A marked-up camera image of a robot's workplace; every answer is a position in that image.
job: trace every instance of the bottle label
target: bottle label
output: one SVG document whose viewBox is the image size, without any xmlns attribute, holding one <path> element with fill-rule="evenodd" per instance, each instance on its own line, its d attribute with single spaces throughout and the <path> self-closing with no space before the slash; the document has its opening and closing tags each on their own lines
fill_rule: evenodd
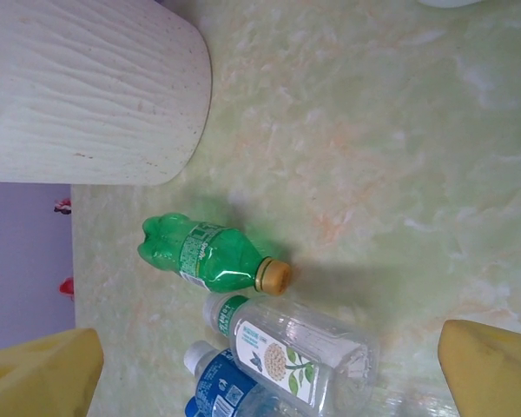
<svg viewBox="0 0 521 417">
<path fill-rule="evenodd" d="M 218 314 L 218 329 L 222 334 L 229 336 L 229 323 L 237 308 L 247 300 L 243 295 L 236 295 L 224 303 Z"/>
<path fill-rule="evenodd" d="M 235 349 L 245 366 L 310 404 L 316 362 L 301 356 L 248 321 L 242 322 L 237 329 Z"/>
<path fill-rule="evenodd" d="M 189 232 L 181 246 L 181 278 L 208 289 L 205 281 L 201 278 L 201 261 L 207 256 L 210 242 L 219 235 L 222 230 L 226 229 L 227 228 L 216 226 L 212 223 L 202 222 L 197 224 L 193 230 Z"/>
<path fill-rule="evenodd" d="M 257 383 L 235 365 L 229 349 L 220 352 L 202 373 L 195 398 L 204 415 L 234 417 L 249 391 Z"/>
</svg>

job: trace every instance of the marble countertop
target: marble countertop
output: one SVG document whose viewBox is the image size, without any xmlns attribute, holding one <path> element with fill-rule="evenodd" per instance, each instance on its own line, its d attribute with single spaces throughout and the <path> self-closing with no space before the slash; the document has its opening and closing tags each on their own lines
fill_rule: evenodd
<svg viewBox="0 0 521 417">
<path fill-rule="evenodd" d="M 177 416 L 207 294 L 137 255 L 180 211 L 289 260 L 287 296 L 382 345 L 367 415 L 457 415 L 444 320 L 521 332 L 521 1 L 180 1 L 214 72 L 188 166 L 157 187 L 73 187 L 76 322 L 105 366 L 90 416 Z"/>
</svg>

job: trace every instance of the blue bottle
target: blue bottle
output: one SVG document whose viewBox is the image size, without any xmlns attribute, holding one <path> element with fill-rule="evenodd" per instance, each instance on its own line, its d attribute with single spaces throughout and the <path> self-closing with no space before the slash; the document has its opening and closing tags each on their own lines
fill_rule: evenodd
<svg viewBox="0 0 521 417">
<path fill-rule="evenodd" d="M 196 341 L 185 353 L 183 361 L 198 380 L 195 390 L 196 406 L 205 417 L 303 415 L 235 366 L 229 349 L 219 352 L 205 341 Z"/>
<path fill-rule="evenodd" d="M 188 404 L 185 406 L 185 417 L 204 417 L 199 411 L 199 406 L 195 397 L 191 397 Z"/>
</svg>

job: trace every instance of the clear plastic bottle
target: clear plastic bottle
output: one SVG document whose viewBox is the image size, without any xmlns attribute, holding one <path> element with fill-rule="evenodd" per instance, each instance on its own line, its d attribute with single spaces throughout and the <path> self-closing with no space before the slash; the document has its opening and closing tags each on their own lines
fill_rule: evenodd
<svg viewBox="0 0 521 417">
<path fill-rule="evenodd" d="M 145 240 L 137 249 L 142 259 L 215 293 L 253 287 L 281 295 L 289 285 L 289 265 L 263 257 L 236 228 L 167 213 L 148 218 L 142 229 Z"/>
<path fill-rule="evenodd" d="M 237 366 L 308 417 L 352 417 L 371 396 L 378 342 L 298 303 L 210 295 L 207 324 L 226 335 Z"/>
<path fill-rule="evenodd" d="M 185 353 L 184 362 L 198 380 L 196 411 L 190 408 L 195 415 L 303 417 L 235 366 L 229 349 L 220 352 L 205 341 L 197 341 Z"/>
</svg>

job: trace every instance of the white bottle cap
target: white bottle cap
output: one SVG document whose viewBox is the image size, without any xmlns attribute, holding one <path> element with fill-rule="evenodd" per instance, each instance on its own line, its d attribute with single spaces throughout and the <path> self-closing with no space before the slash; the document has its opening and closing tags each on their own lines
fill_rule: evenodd
<svg viewBox="0 0 521 417">
<path fill-rule="evenodd" d="M 185 367 L 191 374 L 195 375 L 195 369 L 201 359 L 205 354 L 209 354 L 213 350 L 216 349 L 207 341 L 196 341 L 183 355 L 183 363 L 185 364 Z"/>
<path fill-rule="evenodd" d="M 235 296 L 235 294 L 217 294 L 210 293 L 204 306 L 202 306 L 202 319 L 207 326 L 212 328 L 216 333 L 220 333 L 218 329 L 218 316 L 224 303 Z"/>
</svg>

